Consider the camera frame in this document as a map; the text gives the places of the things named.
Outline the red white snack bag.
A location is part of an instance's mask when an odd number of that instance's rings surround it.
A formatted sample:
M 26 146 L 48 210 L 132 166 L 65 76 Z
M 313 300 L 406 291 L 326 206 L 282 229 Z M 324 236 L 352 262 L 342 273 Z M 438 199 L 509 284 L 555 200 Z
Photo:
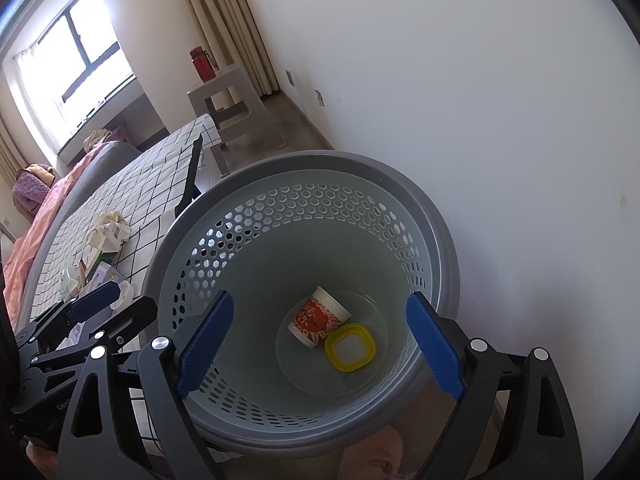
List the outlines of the red white snack bag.
M 99 250 L 93 250 L 92 252 L 88 252 L 88 254 L 80 257 L 78 263 L 79 274 L 86 283 L 92 279 L 100 260 L 101 252 Z

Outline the purple rabbit toothpaste box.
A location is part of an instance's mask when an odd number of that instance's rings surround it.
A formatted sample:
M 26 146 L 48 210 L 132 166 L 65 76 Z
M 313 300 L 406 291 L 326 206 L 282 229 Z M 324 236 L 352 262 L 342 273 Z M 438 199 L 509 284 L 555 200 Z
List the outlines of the purple rabbit toothpaste box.
M 119 272 L 114 266 L 107 264 L 106 262 L 100 262 L 98 267 L 93 273 L 93 276 L 90 281 L 80 290 L 79 294 L 76 297 L 76 300 L 84 298 L 90 292 L 98 289 L 100 286 L 107 282 L 121 283 L 125 281 L 125 275 L 122 272 Z M 58 349 L 64 349 L 70 346 L 74 346 L 78 344 L 81 340 L 82 332 L 84 331 L 85 322 L 76 323 L 73 328 L 70 330 L 68 335 L 62 340 Z

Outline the yellow plastic container lid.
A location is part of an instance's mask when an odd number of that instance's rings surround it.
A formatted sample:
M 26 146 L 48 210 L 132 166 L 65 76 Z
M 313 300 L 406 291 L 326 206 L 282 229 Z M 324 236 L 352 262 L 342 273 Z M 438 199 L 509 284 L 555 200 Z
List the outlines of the yellow plastic container lid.
M 323 349 L 330 364 L 342 373 L 366 367 L 378 353 L 373 336 L 359 323 L 344 324 L 334 330 L 326 337 Z

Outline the red white paper cup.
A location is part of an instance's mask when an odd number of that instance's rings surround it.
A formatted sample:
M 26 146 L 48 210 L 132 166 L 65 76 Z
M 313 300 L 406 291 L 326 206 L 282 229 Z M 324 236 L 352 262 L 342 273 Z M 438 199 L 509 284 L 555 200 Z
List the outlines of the red white paper cup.
M 288 331 L 305 347 L 314 348 L 351 317 L 349 310 L 317 286 L 288 323 Z

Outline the grey perforated trash basket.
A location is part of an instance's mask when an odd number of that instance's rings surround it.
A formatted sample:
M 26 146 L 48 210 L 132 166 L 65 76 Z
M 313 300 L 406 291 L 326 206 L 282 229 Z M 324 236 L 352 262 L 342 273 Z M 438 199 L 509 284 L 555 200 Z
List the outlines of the grey perforated trash basket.
M 143 293 L 168 336 L 228 292 L 230 330 L 186 409 L 207 443 L 300 457 L 367 437 L 418 394 L 431 374 L 407 300 L 420 292 L 451 316 L 459 284 L 445 220 L 416 184 L 374 159 L 306 151 L 256 162 L 190 203 Z M 288 328 L 317 288 L 374 339 L 375 357 L 356 372 L 336 370 Z

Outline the white round plastic lid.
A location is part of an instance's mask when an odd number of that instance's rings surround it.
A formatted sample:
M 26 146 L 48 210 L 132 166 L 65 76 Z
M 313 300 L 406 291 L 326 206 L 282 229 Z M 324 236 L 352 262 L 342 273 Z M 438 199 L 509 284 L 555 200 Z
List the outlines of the white round plastic lid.
M 110 305 L 110 308 L 114 312 L 125 309 L 134 301 L 134 286 L 132 286 L 128 281 L 119 282 L 118 288 L 118 298 Z

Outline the beige paper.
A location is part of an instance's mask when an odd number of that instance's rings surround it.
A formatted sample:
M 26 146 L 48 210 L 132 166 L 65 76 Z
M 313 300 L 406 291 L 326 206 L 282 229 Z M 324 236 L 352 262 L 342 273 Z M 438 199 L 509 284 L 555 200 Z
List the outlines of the beige paper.
M 130 225 L 119 211 L 109 211 L 100 215 L 96 230 L 104 235 L 113 233 L 115 236 L 125 236 L 130 233 Z

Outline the white black checkered sheet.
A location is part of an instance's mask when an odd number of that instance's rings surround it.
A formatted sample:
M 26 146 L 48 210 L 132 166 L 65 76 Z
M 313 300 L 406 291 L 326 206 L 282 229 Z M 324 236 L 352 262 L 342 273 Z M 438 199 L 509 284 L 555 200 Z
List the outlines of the white black checkered sheet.
M 212 146 L 216 137 L 213 119 L 203 115 L 160 140 L 104 182 L 56 233 L 29 316 L 38 318 L 60 301 L 62 272 L 78 266 L 80 257 L 88 254 L 88 234 L 96 229 L 100 215 L 109 211 L 119 211 L 127 219 L 131 235 L 113 260 L 100 262 L 122 272 L 125 281 L 134 286 L 134 300 L 138 299 L 160 242 L 179 212 L 194 199 L 201 151 Z M 115 313 L 108 307 L 90 318 L 81 340 Z

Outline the pink duvet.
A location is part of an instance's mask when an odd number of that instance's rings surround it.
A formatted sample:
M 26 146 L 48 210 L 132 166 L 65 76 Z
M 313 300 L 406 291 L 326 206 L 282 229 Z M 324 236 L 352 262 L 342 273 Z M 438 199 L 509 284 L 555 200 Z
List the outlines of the pink duvet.
M 52 226 L 55 216 L 58 214 L 67 195 L 79 181 L 81 175 L 90 165 L 90 162 L 104 149 L 104 145 L 94 148 L 80 162 L 70 170 L 70 173 L 55 183 L 44 199 L 35 216 L 32 226 L 26 234 L 20 237 L 14 244 L 9 262 L 3 270 L 4 289 L 3 299 L 6 303 L 9 320 L 15 327 L 21 312 L 21 304 L 25 284 L 32 263 L 34 262 L 41 243 Z

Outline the grey bed mattress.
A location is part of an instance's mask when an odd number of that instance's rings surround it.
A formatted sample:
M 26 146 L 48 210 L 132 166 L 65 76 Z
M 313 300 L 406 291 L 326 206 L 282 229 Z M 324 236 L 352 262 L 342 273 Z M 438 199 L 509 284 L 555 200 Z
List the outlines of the grey bed mattress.
M 65 222 L 80 206 L 82 206 L 96 190 L 114 174 L 125 168 L 135 160 L 141 152 L 125 142 L 108 142 L 99 153 L 88 163 L 88 167 L 82 172 L 73 188 L 62 201 L 58 212 L 43 237 L 35 259 L 29 269 L 29 274 L 25 280 L 20 310 L 17 311 L 15 329 L 21 330 L 29 320 L 32 312 L 32 302 L 34 301 L 37 283 L 40 273 L 46 261 L 49 249 L 56 237 L 56 233 Z

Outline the beige left curtain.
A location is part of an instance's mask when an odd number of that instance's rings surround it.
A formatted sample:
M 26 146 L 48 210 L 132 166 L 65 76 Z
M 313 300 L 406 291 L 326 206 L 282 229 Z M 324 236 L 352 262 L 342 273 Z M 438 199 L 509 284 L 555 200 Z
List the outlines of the beige left curtain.
M 16 147 L 13 139 L 6 130 L 6 125 L 0 118 L 0 170 L 1 177 L 6 184 L 13 186 L 18 172 L 27 166 L 24 157 Z

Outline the beige curtain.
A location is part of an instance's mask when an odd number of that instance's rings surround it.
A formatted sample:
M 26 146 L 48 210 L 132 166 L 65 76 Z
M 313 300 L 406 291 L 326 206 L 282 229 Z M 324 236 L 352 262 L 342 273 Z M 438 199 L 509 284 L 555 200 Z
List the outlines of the beige curtain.
M 27 166 L 24 157 L 16 147 L 13 139 L 6 130 L 6 125 L 0 118 L 0 170 L 1 177 L 6 184 L 13 186 L 18 172 Z
M 218 68 L 242 66 L 258 96 L 280 90 L 247 0 L 189 0 L 200 40 Z

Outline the grey plastic stool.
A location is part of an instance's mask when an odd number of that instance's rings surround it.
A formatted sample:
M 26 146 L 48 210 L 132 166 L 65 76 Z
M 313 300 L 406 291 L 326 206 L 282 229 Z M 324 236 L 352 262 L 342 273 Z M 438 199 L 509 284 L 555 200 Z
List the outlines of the grey plastic stool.
M 229 90 L 235 92 L 239 101 L 228 107 L 216 107 L 216 96 Z M 191 90 L 188 99 L 196 117 L 207 115 L 213 119 L 217 137 L 212 141 L 210 150 L 221 177 L 229 174 L 224 149 L 229 142 L 247 133 L 263 131 L 272 134 L 279 141 L 280 150 L 286 147 L 284 137 L 271 121 L 264 102 L 241 65 L 229 65 L 218 70 L 214 79 Z

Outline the red water bottle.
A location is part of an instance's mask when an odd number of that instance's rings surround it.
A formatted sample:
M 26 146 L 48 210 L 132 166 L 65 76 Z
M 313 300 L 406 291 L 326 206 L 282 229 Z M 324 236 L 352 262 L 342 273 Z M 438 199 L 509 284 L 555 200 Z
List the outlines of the red water bottle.
M 192 64 L 201 81 L 207 82 L 216 78 L 216 70 L 206 50 L 203 47 L 195 47 L 190 51 Z

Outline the wall socket far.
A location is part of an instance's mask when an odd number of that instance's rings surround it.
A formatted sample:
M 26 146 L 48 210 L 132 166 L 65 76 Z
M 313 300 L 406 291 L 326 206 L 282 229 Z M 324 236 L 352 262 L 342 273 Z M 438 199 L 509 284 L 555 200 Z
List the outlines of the wall socket far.
M 295 80 L 292 73 L 289 70 L 285 70 L 286 78 L 288 78 L 288 83 L 290 86 L 295 87 Z

